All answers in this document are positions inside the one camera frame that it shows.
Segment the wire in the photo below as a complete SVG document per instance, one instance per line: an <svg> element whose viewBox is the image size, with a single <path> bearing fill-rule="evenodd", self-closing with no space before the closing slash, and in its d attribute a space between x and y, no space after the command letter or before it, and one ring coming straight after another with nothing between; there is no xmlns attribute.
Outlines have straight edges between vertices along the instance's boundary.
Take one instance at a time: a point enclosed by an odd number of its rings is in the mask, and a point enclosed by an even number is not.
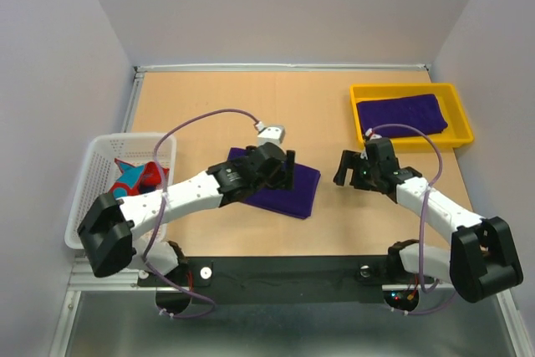
<svg viewBox="0 0 535 357"><path fill-rule="evenodd" d="M411 292L410 296L412 296L412 298L415 297L415 294L418 291L418 275L415 274L414 280L415 280L415 283L414 283L415 288L413 288L412 291L410 290L410 288L412 287L412 278L411 278L409 281L409 286L407 286L407 289L404 291L404 293Z"/></svg>
<svg viewBox="0 0 535 357"><path fill-rule="evenodd" d="M219 109L219 110L213 110L212 112L205 113L204 115L200 115L197 117L194 117L193 119L190 119L188 121L185 121L184 123L178 125L173 130L169 131L167 134L165 134L163 137L160 138L160 140L156 143L154 147L154 152L152 154L152 158L154 159L154 162L156 164L156 168L158 169L158 173L160 174L161 178L161 204L160 204L160 210L158 211L158 215L156 217L156 222L154 229L152 231L152 235L150 236L150 240L147 244L147 247L143 254L141 255L141 260L145 263L146 267L156 276L158 277L162 282L166 283L167 285L171 286L172 288L190 296L190 298L195 298L199 301L202 301L204 303L210 304L210 308L207 311L203 311L198 314L190 314L190 315L174 315L173 313L168 313L164 309L160 311L160 314L164 314L169 316L172 319L194 319L194 318L200 318L204 317L205 315L208 315L216 308L216 302L212 300L211 298L208 298L207 296L203 296L199 293L192 292L190 290L186 290L182 286L172 282L168 278L166 278L160 271L158 271L147 259L147 255L149 254L150 249L154 245L154 242L156 240L156 236L158 235L158 230L160 229L161 223L163 221L164 213L166 210L166 193L167 193L167 186L168 182L166 179L166 174L163 171L163 168L161 167L160 162L158 161L158 150L160 149L160 146L163 144L165 140L167 140L170 136L175 134L178 130L183 129L187 125L190 125L191 123L194 123L198 120L205 119L206 117L210 117L213 115L219 115L221 113L238 113L241 115L245 115L249 118L251 118L254 121L254 124L256 125L259 123L260 120L258 120L254 115L252 115L249 112L246 112L245 110L240 109Z"/></svg>
<svg viewBox="0 0 535 357"><path fill-rule="evenodd" d="M438 313L439 311L442 311L443 309L451 305L451 303L453 303L453 300L455 300L456 295L457 295L457 292L453 292L451 296L444 303L437 305L436 307L433 307L432 309L426 309L424 311L406 311L403 309L395 309L394 307L391 307L391 306L389 306L389 308L391 312L394 313L395 311L399 311L400 314L403 314L403 315L411 315L411 316L429 315L429 314Z"/></svg>
<svg viewBox="0 0 535 357"><path fill-rule="evenodd" d="M188 272L188 286L190 287L190 290L193 291L193 273L191 271Z"/></svg>
<svg viewBox="0 0 535 357"><path fill-rule="evenodd" d="M433 142L433 140L427 135L424 134L422 131L416 129L415 127L412 127L411 125L402 125L397 123L389 123L387 125L377 125L372 130L372 134L374 132L377 132L379 129L384 129L386 127L401 127L407 130L414 131L416 134L424 137L424 139L429 142L429 144L433 147L433 150L436 153L436 157L438 159L438 171L431 179L429 184L427 185L427 189L425 190L424 194L424 200L421 205L421 213L420 213L420 234L418 239L418 279L420 280L420 288L424 293L430 293L433 290L435 290L436 286L438 285L439 281L436 280L430 288L425 287L425 278L424 278L424 230L425 230L425 218L427 217L427 204L429 202L429 195L431 193L431 189L435 185L435 183L438 181L438 179L442 176L442 169L444 162L442 160L442 154L441 151L438 149L436 144Z"/></svg>

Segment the white basket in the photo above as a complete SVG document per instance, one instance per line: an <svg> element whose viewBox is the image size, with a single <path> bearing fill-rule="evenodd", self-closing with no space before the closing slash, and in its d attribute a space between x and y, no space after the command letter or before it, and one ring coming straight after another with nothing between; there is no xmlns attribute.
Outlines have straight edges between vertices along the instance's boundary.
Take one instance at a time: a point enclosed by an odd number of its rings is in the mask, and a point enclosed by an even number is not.
<svg viewBox="0 0 535 357"><path fill-rule="evenodd" d="M79 177L69 222L65 231L65 243L76 250L83 249L77 229L93 201L102 193L110 190L120 177L115 158L132 165L143 165L152 161L152 152L163 133L124 133L102 135L95 138L85 154L84 164ZM158 150L158 161L169 168L169 184L173 182L176 157L174 136L164 141ZM157 241L166 235L166 226L160 228Z"/></svg>

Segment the purple towel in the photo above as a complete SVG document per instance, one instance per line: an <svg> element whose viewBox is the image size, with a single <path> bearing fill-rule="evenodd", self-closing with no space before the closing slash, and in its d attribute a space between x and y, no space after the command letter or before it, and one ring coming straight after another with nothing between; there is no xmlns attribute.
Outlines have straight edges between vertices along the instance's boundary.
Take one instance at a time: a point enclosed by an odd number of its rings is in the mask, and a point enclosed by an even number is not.
<svg viewBox="0 0 535 357"><path fill-rule="evenodd" d="M377 125L400 123L411 125L424 134L441 133L448 124L442 117L438 100L433 94L398 99L366 100L357 104L360 129L363 133ZM407 129L389 127L377 130L384 137L414 137Z"/></svg>
<svg viewBox="0 0 535 357"><path fill-rule="evenodd" d="M244 155L245 150L231 148L228 159ZM306 219L312 215L312 204L320 176L319 171L296 163L293 168L293 190L268 190L264 188L243 202L290 217Z"/></svg>

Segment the gray wall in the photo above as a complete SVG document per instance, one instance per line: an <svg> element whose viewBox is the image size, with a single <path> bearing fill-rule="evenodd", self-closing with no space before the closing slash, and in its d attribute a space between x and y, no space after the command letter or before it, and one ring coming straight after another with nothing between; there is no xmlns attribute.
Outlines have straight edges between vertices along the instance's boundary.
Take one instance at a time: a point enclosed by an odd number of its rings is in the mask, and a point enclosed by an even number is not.
<svg viewBox="0 0 535 357"><path fill-rule="evenodd" d="M468 0L100 0L136 65L429 63Z"/></svg>
<svg viewBox="0 0 535 357"><path fill-rule="evenodd" d="M0 5L0 355L34 357L65 295L80 159L120 127L132 70L98 0Z"/></svg>
<svg viewBox="0 0 535 357"><path fill-rule="evenodd" d="M476 211L512 227L525 282L514 295L535 339L535 0L470 0L431 70L456 84L476 141L458 152Z"/></svg>

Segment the wooden table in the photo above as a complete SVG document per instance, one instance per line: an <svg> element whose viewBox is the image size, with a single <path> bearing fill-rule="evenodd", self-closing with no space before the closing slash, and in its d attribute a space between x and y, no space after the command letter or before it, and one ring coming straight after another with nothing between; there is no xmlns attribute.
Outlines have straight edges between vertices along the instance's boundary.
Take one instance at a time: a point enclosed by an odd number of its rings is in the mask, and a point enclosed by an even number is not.
<svg viewBox="0 0 535 357"><path fill-rule="evenodd" d="M167 227L167 238L190 256L384 254L394 242L417 238L418 217L386 196L333 183L342 150L356 150L349 86L429 82L419 71L165 72L147 73L132 131L166 132L191 117L220 108L250 111L265 124L284 125L284 147L297 163L321 171L312 216L285 217L240 203L198 212ZM174 182L224 161L231 146L256 144L251 121L218 115L176 133ZM399 153L402 166L436 173L433 153ZM436 187L471 208L452 151L443 153ZM447 247L427 227L426 243Z"/></svg>

